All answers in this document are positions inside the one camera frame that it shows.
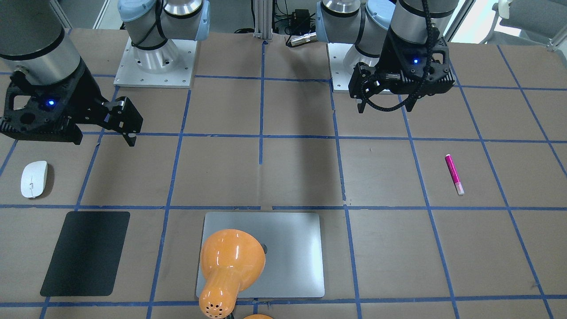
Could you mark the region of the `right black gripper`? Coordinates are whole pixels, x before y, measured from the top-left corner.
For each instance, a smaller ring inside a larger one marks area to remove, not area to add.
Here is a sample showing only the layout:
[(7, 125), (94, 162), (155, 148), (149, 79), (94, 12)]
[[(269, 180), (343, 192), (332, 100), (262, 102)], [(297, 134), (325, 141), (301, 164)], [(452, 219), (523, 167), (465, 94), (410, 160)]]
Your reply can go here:
[(85, 61), (65, 79), (33, 85), (31, 74), (17, 66), (10, 75), (0, 131), (15, 140), (73, 143), (82, 141), (79, 124), (94, 124), (122, 134), (134, 147), (143, 117), (128, 97), (108, 101)]

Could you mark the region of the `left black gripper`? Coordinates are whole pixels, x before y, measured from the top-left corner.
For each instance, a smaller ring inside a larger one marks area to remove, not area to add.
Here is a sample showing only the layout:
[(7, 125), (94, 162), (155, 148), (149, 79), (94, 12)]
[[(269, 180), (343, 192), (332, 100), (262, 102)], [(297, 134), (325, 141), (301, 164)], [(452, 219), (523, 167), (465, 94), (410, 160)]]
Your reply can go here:
[[(407, 112), (413, 111), (415, 103), (425, 95), (448, 92), (455, 85), (455, 78), (448, 64), (448, 46), (443, 37), (435, 43), (433, 55), (429, 68), (426, 68), (429, 61), (426, 44), (410, 43), (396, 34), (387, 34), (378, 63), (370, 67), (359, 62), (353, 68), (348, 88), (350, 97), (357, 99), (358, 113), (364, 112), (368, 102), (362, 90), (368, 97), (385, 89), (391, 93), (408, 95), (404, 100)], [(441, 60), (435, 59), (437, 56), (441, 56)], [(426, 70), (429, 74), (423, 87), (414, 92)]]

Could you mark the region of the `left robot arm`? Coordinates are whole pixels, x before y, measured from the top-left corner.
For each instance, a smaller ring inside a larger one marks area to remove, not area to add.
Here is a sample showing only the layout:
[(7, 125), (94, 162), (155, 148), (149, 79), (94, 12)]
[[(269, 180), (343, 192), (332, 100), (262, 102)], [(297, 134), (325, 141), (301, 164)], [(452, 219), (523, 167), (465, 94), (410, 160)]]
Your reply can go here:
[(455, 78), (443, 37), (457, 0), (322, 0), (320, 42), (353, 45), (349, 96), (366, 106), (412, 111), (425, 96), (447, 93)]

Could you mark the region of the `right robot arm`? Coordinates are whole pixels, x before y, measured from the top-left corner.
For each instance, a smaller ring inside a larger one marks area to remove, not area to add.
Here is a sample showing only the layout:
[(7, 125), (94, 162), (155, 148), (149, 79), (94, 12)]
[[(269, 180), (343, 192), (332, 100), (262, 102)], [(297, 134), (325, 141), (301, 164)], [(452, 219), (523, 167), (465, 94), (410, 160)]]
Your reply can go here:
[[(115, 84), (188, 88), (197, 42), (210, 30), (208, 0), (120, 0), (129, 34)], [(79, 124), (119, 133), (133, 147), (143, 117), (101, 89), (47, 0), (1, 2), (1, 60), (12, 71), (1, 133), (15, 140), (82, 141)]]

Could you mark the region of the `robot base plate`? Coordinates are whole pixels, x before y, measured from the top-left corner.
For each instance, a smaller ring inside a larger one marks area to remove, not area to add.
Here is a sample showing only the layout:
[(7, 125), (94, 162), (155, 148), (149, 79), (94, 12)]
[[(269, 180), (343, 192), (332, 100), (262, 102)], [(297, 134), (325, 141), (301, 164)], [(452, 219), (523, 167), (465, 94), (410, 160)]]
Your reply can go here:
[(199, 42), (170, 39), (151, 51), (126, 43), (114, 85), (132, 88), (190, 89)]
[(328, 43), (328, 57), (332, 75), (333, 91), (348, 93), (348, 84), (352, 78), (354, 66), (358, 62), (375, 66), (379, 57), (368, 57), (358, 52), (354, 44)]

